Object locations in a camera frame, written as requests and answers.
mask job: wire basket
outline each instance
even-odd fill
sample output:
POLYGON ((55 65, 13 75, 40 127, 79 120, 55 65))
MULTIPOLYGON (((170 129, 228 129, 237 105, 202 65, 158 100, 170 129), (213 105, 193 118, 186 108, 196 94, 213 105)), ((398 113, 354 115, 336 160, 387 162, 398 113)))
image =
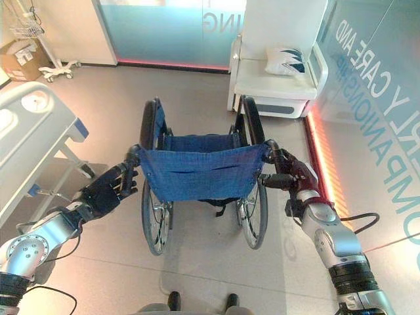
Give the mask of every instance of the wire basket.
POLYGON ((15 36, 15 38, 36 38, 44 32, 42 27, 36 21, 27 20, 21 22, 20 24, 21 25, 19 25, 18 27, 10 27, 10 30, 15 36))

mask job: white pillow with blue leaf pattern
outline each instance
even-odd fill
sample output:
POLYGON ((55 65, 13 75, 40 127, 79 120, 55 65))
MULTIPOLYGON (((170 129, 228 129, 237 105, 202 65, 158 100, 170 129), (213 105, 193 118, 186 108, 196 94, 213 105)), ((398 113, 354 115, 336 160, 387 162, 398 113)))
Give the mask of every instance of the white pillow with blue leaf pattern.
POLYGON ((278 75, 299 75, 305 73, 302 52, 299 49, 269 47, 265 71, 278 75))

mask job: red led light strip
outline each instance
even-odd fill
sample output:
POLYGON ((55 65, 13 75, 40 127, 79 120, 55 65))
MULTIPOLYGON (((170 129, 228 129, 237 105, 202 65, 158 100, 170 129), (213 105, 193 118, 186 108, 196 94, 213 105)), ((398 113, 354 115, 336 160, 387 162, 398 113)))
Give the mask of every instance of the red led light strip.
POLYGON ((320 184, 324 186, 325 197, 335 204, 335 210, 340 217, 348 217, 349 213, 340 178, 335 168, 334 159, 317 106, 314 106, 308 114, 307 122, 310 133, 308 137, 312 139, 314 151, 311 153, 316 155, 314 160, 318 162, 318 175, 322 177, 320 184))

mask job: gray floor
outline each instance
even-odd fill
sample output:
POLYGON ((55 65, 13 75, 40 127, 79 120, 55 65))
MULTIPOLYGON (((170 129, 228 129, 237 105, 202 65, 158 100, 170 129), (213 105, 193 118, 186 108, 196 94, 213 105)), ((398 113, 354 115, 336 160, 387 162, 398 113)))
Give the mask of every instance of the gray floor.
MULTIPOLYGON (((234 121, 226 111, 227 75, 83 67, 74 79, 59 77, 49 87, 90 132, 85 142, 71 142, 70 148, 108 167, 137 143, 144 103, 155 96, 176 135, 225 133, 234 121)), ((301 122, 262 117, 262 124, 266 138, 309 160, 301 122)), ((137 181, 142 183, 142 175, 137 181)), ((175 227, 161 257, 150 254, 142 235, 140 197, 86 224, 79 249, 57 262, 47 284, 77 297, 75 314, 130 314, 145 304, 165 302, 172 290, 180 291, 183 309, 200 312, 220 313, 231 292, 255 314, 336 311, 327 271, 310 240, 284 215, 285 192, 268 192, 268 230, 258 251, 248 248, 231 209, 215 218, 216 209, 205 203, 176 203, 175 227)), ((66 244, 62 253, 73 246, 66 244)), ((67 314, 71 307, 68 298, 39 290, 24 297, 20 314, 67 314)))

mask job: white wall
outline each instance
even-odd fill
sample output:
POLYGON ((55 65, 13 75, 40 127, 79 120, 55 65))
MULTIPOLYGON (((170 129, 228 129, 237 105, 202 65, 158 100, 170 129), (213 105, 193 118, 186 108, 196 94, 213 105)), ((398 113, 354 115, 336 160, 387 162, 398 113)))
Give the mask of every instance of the white wall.
POLYGON ((34 4, 57 58, 117 64, 95 0, 37 0, 34 4))

